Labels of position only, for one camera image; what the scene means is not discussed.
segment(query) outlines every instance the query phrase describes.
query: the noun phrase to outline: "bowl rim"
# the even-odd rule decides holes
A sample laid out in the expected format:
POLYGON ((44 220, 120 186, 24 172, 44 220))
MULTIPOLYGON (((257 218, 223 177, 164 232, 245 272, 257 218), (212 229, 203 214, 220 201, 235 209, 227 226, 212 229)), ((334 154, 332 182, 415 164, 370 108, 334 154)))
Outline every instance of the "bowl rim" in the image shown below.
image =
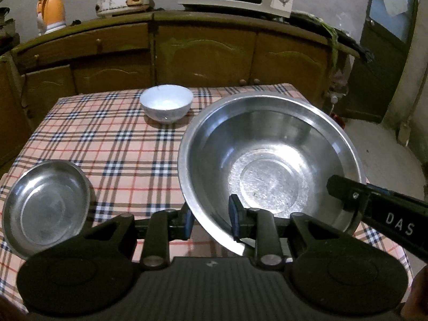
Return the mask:
POLYGON ((176 85, 176 84, 161 84, 161 85, 154 85, 153 87, 149 87, 149 88, 147 88, 147 89, 144 89, 144 90, 142 91, 142 93, 140 94, 140 104, 141 104, 141 105, 143 105, 143 107, 144 107, 144 108, 147 108, 147 109, 150 109, 150 110, 153 110, 153 111, 158 111, 158 112, 172 112, 172 111, 175 111, 175 110, 178 110, 178 109, 182 109, 182 108, 184 108, 184 107, 189 106, 189 105, 192 103, 193 99, 194 99, 193 92, 192 92, 189 88, 187 88, 187 87, 183 87, 182 85, 176 85), (145 93, 147 93, 147 92, 148 92, 148 91, 150 91, 150 90, 154 91, 154 90, 155 90, 155 88, 165 87, 165 86, 174 86, 174 87, 179 87, 180 89, 185 89, 185 92, 190 93, 190 95, 191 95, 191 97, 189 96, 189 99, 190 99, 190 100, 189 100, 189 101, 187 102, 187 104, 185 104, 185 105, 181 105, 181 106, 176 107, 176 108, 174 108, 174 109, 168 109, 168 110, 156 109, 156 108, 153 108, 153 107, 147 106, 146 104, 144 104, 144 103, 143 103, 143 95, 144 95, 145 93))
MULTIPOLYGON (((192 186, 190 170, 188 168, 189 158, 190 158, 190 147, 195 138, 195 134, 199 130, 199 128, 205 123, 205 121, 217 110, 221 109, 223 106, 230 104, 231 102, 244 100, 248 97, 275 97, 284 101, 292 102, 293 104, 297 104, 298 106, 302 106, 314 114, 324 118, 341 136, 341 138, 345 141, 346 145, 350 149, 352 156, 357 165, 358 171, 358 182, 365 184, 365 172, 360 158, 358 157, 357 150, 354 147, 352 141, 348 137, 348 135, 344 132, 344 130, 339 127, 339 125, 328 115, 322 112, 320 109, 316 108, 309 102, 305 102, 302 99, 287 97, 281 93, 270 93, 270 92, 247 92, 240 94, 233 94, 228 97, 224 97, 219 99, 218 101, 212 103, 207 106, 204 110, 202 110, 197 116, 193 117, 192 121, 188 125, 183 138, 181 139, 180 148, 178 150, 178 161, 177 161, 177 169, 178 169, 178 180, 180 183, 181 192, 183 193, 183 197, 192 213, 200 223, 200 225, 215 239, 220 245, 229 249, 230 251, 238 254, 244 255, 244 252, 248 252, 248 245, 243 242, 236 242, 231 233, 227 233, 222 230, 205 212, 200 202, 198 201, 198 197, 196 196, 196 192, 192 186)), ((354 217, 352 220, 347 232, 354 232, 360 222, 358 219, 359 214, 354 217)))
POLYGON ((26 255, 26 253, 22 253, 20 250, 17 250, 14 246, 12 246, 11 244, 10 244, 10 240, 8 239, 8 237, 7 237, 7 233, 6 233, 6 230, 5 230, 5 216, 4 216, 4 214, 5 214, 5 209, 6 208, 10 208, 10 204, 8 204, 8 200, 9 200, 9 196, 11 195, 11 194, 13 194, 13 190, 16 188, 16 187, 18 187, 18 185, 20 184, 20 182, 21 182, 21 180, 27 175, 27 174, 29 174, 30 172, 32 172, 34 169, 36 169, 36 168, 38 168, 38 167, 40 167, 40 166, 42 166, 42 165, 45 165, 45 164, 52 164, 52 163, 58 163, 58 162, 61 162, 61 163, 64 163, 64 164, 67 164, 67 165, 69 165, 69 166, 71 166, 71 167, 73 167, 74 169, 76 169, 76 171, 83 177, 83 180, 85 181, 85 185, 86 185, 86 187, 85 187, 85 195, 86 195, 86 197, 87 197, 87 199, 88 199, 88 201, 86 202, 86 204, 85 204, 85 208, 84 208, 84 212, 86 213, 86 216, 85 216, 85 219, 82 221, 82 223, 78 226, 78 227, 76 227, 75 228, 75 230, 74 230, 74 235, 77 235, 78 233, 80 233, 81 231, 82 231, 82 229, 83 229, 83 227, 85 226, 85 222, 86 222, 86 219, 87 219, 87 217, 88 217, 88 212, 89 212, 89 206, 90 206, 90 203, 91 203, 91 183, 89 182, 89 180, 88 180, 88 178, 86 177, 86 175, 85 175, 85 173, 82 171, 82 169, 80 168, 80 167, 78 167, 76 164, 74 164, 74 163, 72 163, 72 162, 70 162, 69 160, 65 160, 65 159, 49 159, 49 160, 45 160, 45 161, 43 161, 43 162, 41 162, 41 163, 38 163, 38 164, 36 164, 36 165, 34 165, 34 166, 32 166, 30 169, 28 169, 27 171, 25 171, 19 178, 18 178, 18 180, 16 180, 15 182, 14 182, 14 184, 12 185, 12 187, 10 188, 10 191, 9 191, 9 193, 8 193, 8 195, 7 195, 7 197, 6 197, 6 200, 4 201, 4 203, 3 203, 3 210, 2 210, 2 213, 3 213, 3 216, 2 216, 2 220, 1 220, 1 225, 2 225, 2 228, 3 228, 3 237, 4 237, 4 240, 6 241, 6 244, 8 245, 8 247, 12 250, 12 253, 13 254, 15 254, 15 255, 17 255, 19 258, 22 258, 22 259, 28 259, 29 258, 29 256, 27 256, 26 255))

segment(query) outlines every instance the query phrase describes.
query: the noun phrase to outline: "door glass panel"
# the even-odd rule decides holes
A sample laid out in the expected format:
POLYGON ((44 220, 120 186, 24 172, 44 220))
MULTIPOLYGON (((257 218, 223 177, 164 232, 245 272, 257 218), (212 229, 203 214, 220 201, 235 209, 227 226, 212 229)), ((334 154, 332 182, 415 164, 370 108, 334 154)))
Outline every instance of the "door glass panel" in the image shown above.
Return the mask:
POLYGON ((387 12, 384 0, 372 0, 370 7, 370 18, 381 24, 403 42, 407 42, 409 29, 412 25, 414 0, 407 1, 407 11, 391 16, 387 12))

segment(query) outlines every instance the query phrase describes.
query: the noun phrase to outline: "table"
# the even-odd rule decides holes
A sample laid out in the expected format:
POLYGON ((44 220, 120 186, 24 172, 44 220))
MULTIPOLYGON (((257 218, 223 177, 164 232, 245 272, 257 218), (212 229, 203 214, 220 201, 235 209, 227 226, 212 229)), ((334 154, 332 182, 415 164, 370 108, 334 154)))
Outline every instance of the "table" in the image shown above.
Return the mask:
MULTIPOLYGON (((189 113, 172 125, 159 124, 144 115, 141 90, 117 91, 61 98, 33 133, 0 182, 0 209, 14 182, 26 170, 47 159, 65 159, 78 165, 91 182, 94 224, 123 212, 147 218, 165 208, 179 209, 183 202, 177 174, 181 137, 193 116, 228 95, 272 91, 304 100, 289 84, 191 89, 195 99, 189 113)), ((355 236, 397 257, 412 280, 403 248, 365 224, 355 236)), ((139 240, 134 260, 143 248, 139 240)), ((233 255, 199 225, 188 241, 170 244, 170 257, 233 255)), ((0 293, 24 310, 16 288, 16 274, 24 261, 12 254, 0 232, 0 293)))

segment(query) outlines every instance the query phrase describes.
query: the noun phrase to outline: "small metal bowl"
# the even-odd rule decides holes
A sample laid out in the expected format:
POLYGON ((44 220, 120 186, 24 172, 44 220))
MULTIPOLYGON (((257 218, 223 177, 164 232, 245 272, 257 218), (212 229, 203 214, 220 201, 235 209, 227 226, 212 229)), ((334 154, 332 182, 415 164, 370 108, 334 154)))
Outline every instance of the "small metal bowl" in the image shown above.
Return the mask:
POLYGON ((49 160, 24 173, 3 207, 3 234, 27 259, 78 234, 90 204, 89 181, 73 163, 49 160))
POLYGON ((358 209, 345 209, 327 192, 337 174, 365 183, 357 152, 345 132, 314 106, 273 93, 223 98, 193 118, 178 153, 184 198, 204 229, 242 255, 233 240, 228 197, 246 208, 289 218, 303 212, 353 233, 358 209))
POLYGON ((189 111, 193 93, 180 85, 164 84, 146 89, 140 96, 144 112, 151 119, 171 124, 189 111))

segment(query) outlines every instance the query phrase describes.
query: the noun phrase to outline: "orange electric kettle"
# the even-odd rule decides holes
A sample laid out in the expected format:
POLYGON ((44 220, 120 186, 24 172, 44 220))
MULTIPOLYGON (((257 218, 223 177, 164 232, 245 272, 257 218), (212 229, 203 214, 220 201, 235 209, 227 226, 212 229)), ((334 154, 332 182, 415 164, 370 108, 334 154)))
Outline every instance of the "orange electric kettle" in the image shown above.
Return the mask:
POLYGON ((39 35, 66 27, 63 0, 39 0, 37 2, 37 26, 39 35))

